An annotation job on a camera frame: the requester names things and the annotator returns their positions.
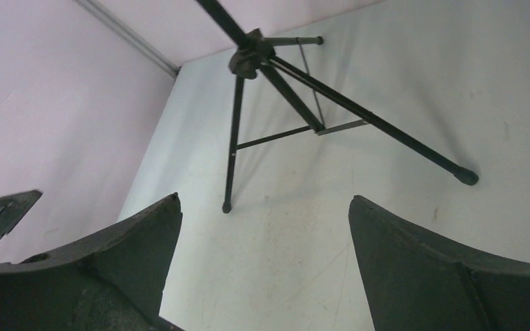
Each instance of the tripod leg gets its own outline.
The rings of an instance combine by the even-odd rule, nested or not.
[[[308,106],[300,99],[300,97],[291,89],[289,84],[283,79],[283,77],[277,72],[276,69],[270,66],[262,65],[259,67],[261,72],[267,77],[267,79],[275,86],[277,91],[283,95],[295,109],[295,111],[302,116],[302,118],[310,125],[310,128],[314,132],[322,131],[325,127],[318,121],[316,116],[308,109]]]
[[[458,180],[467,185],[474,185],[478,182],[478,175],[472,170],[463,168],[458,164],[450,161],[446,157],[442,156],[435,150],[432,150],[428,146],[420,143],[418,140],[408,135],[407,133],[399,130],[395,126],[391,125],[389,122],[383,120],[377,115],[373,114],[366,108],[360,106],[356,102],[350,100],[344,95],[336,92],[332,88],[323,84],[321,81],[313,78],[312,76],[306,74],[300,69],[292,66],[291,64],[285,62],[279,57],[273,56],[269,59],[270,63],[277,69],[285,72],[286,74],[292,76],[298,81],[302,82],[304,85],[313,88],[318,91],[320,94],[324,95],[326,98],[336,102],[338,105],[342,106],[349,112],[357,115],[358,117],[364,119],[369,124],[375,126],[377,129],[387,133],[389,136],[397,139],[400,143],[403,143],[407,147],[415,150],[417,153],[421,154],[428,160],[434,162],[440,167],[444,168],[451,174],[453,174]]]
[[[322,45],[324,43],[324,38],[322,38],[322,36],[293,37],[293,38],[264,37],[263,40],[268,41],[273,46],[293,46],[293,45],[308,45],[308,44]]]
[[[233,177],[235,176],[235,161],[237,159],[237,144],[239,142],[239,126],[241,123],[241,106],[243,103],[243,87],[245,79],[236,76],[235,82],[235,100],[233,102],[233,123],[230,126],[230,145],[228,147],[228,168],[226,171],[226,189],[224,191],[224,203],[222,212],[228,214],[233,205],[230,197],[233,193]]]

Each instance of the rubber foot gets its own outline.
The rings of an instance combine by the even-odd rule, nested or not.
[[[225,202],[222,204],[222,212],[224,214],[228,214],[232,209],[233,209],[233,205],[231,205],[230,203]]]
[[[459,181],[469,186],[472,186],[478,182],[478,175],[474,171],[463,167],[460,167],[460,170],[454,175],[454,177],[458,178]]]

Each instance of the tripod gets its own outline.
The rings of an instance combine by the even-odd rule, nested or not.
[[[233,123],[230,129],[230,147],[228,153],[228,170],[226,174],[226,190],[224,193],[224,204],[222,211],[228,214],[232,210],[230,198],[233,190],[233,177],[235,175],[235,160],[237,151],[243,148],[266,143],[287,137],[292,134],[313,130],[318,135],[328,134],[356,126],[371,124],[377,129],[387,133],[389,136],[403,143],[407,147],[415,150],[426,159],[434,162],[444,170],[453,174],[458,180],[467,185],[474,185],[478,182],[478,175],[458,164],[450,161],[435,150],[420,143],[417,139],[401,131],[389,122],[381,119],[366,108],[350,100],[339,92],[333,90],[321,81],[313,78],[308,72],[303,72],[300,69],[292,66],[288,62],[275,55],[274,46],[291,46],[305,44],[322,44],[324,42],[321,37],[308,38],[265,38],[258,29],[255,29],[248,34],[245,34],[235,20],[226,12],[217,0],[196,0],[200,6],[212,17],[212,19],[220,26],[220,28],[237,44],[237,52],[230,59],[228,67],[230,71],[235,74],[235,98],[233,102]],[[257,77],[257,70],[273,84],[275,89],[287,100],[295,109],[295,111],[308,124],[303,128],[290,130],[287,132],[274,134],[269,137],[264,137],[247,143],[238,144],[239,125],[241,119],[241,106],[243,99],[243,88],[245,79],[255,79]],[[297,79],[300,83],[313,89],[315,93],[320,93],[326,98],[334,101],[339,106],[352,112],[354,115],[360,117],[362,120],[336,126],[334,128],[326,128],[326,126],[318,120],[318,118],[309,110],[308,106],[300,99],[300,97],[287,84],[285,79],[279,74],[278,70],[285,72],[290,77]]]

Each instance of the white floor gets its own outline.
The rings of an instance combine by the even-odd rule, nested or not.
[[[318,34],[326,43],[306,50],[314,76],[481,180],[462,185],[371,126],[306,132],[239,152],[234,209],[222,214],[232,52],[186,64],[121,214],[180,194],[161,315],[186,330],[372,330],[347,220],[354,194],[530,262],[530,3],[388,0],[285,35]],[[279,55],[302,66],[297,48]],[[328,124],[354,119],[322,107]],[[246,84],[241,141],[302,125],[268,82]]]

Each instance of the tripod stand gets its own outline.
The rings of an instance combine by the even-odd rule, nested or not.
[[[224,194],[224,204],[222,211],[229,213],[232,209],[230,198],[233,190],[233,177],[235,175],[235,160],[237,151],[243,148],[255,146],[260,143],[272,141],[275,139],[287,137],[292,134],[304,132],[312,129],[316,134],[328,134],[354,128],[363,124],[371,124],[377,129],[387,133],[389,136],[403,143],[407,147],[415,150],[426,159],[434,162],[444,170],[453,174],[458,180],[467,185],[474,185],[478,182],[478,175],[458,164],[450,161],[435,150],[427,147],[423,143],[414,139],[412,136],[401,131],[389,122],[381,119],[366,108],[358,105],[356,102],[350,100],[339,92],[333,90],[321,81],[310,76],[307,72],[292,66],[288,62],[275,55],[274,46],[291,46],[304,44],[321,44],[324,40],[321,37],[313,38],[265,38],[261,32],[256,29],[248,34],[245,34],[235,20],[226,12],[217,0],[197,0],[200,6],[212,17],[212,19],[220,26],[220,28],[237,44],[237,52],[230,59],[228,67],[230,71],[235,74],[235,98],[233,102],[233,123],[230,129],[230,147],[228,154],[228,170],[226,175],[226,190]],[[274,134],[273,136],[249,141],[248,143],[238,144],[239,125],[241,119],[241,106],[243,99],[243,88],[245,79],[254,79],[257,77],[257,70],[273,84],[277,91],[287,100],[295,109],[295,111],[308,124],[303,128],[290,130],[287,132]],[[334,101],[339,106],[352,112],[354,115],[360,117],[361,121],[347,123],[342,126],[334,128],[326,128],[326,126],[318,120],[318,118],[309,110],[308,106],[300,99],[300,97],[287,84],[285,79],[277,71],[281,70],[290,77],[297,79],[300,83],[312,88],[315,92],[324,95],[326,98]]]

